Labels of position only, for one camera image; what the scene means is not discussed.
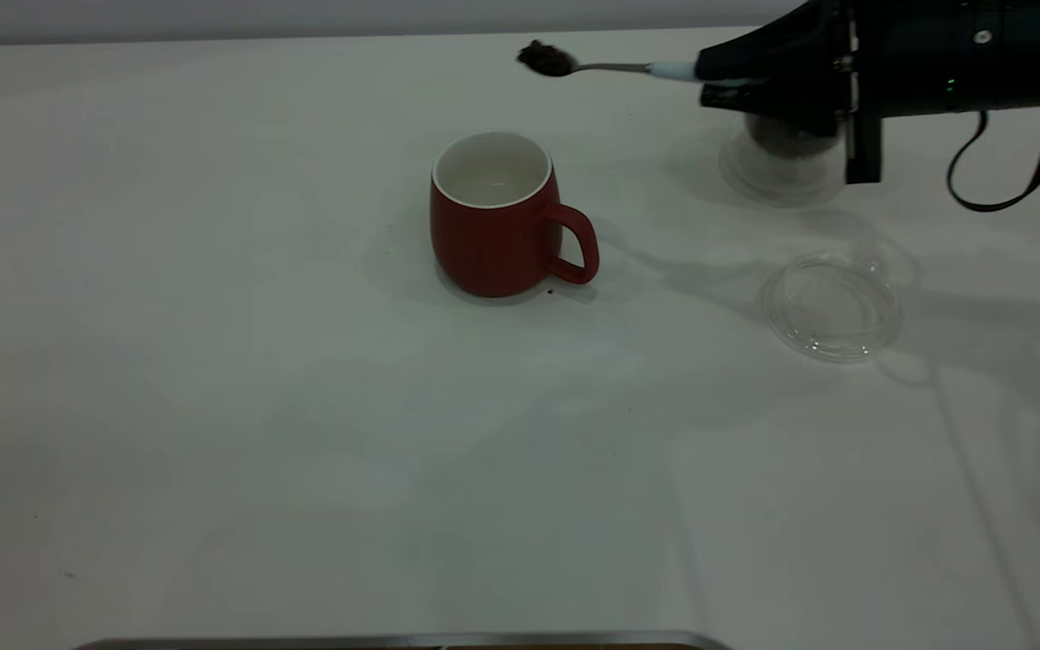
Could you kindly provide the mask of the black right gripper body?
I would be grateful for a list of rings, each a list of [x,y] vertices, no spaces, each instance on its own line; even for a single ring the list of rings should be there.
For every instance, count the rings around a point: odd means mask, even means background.
[[[882,181],[885,119],[1040,106],[1040,1],[850,1],[846,181]]]

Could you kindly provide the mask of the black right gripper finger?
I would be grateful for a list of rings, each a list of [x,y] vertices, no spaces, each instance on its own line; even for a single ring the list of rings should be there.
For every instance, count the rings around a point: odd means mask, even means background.
[[[846,1],[805,1],[753,32],[705,48],[696,79],[808,79],[818,81],[846,57]]]
[[[702,106],[764,116],[792,125],[809,135],[833,137],[846,116],[846,85],[785,83],[705,83]]]

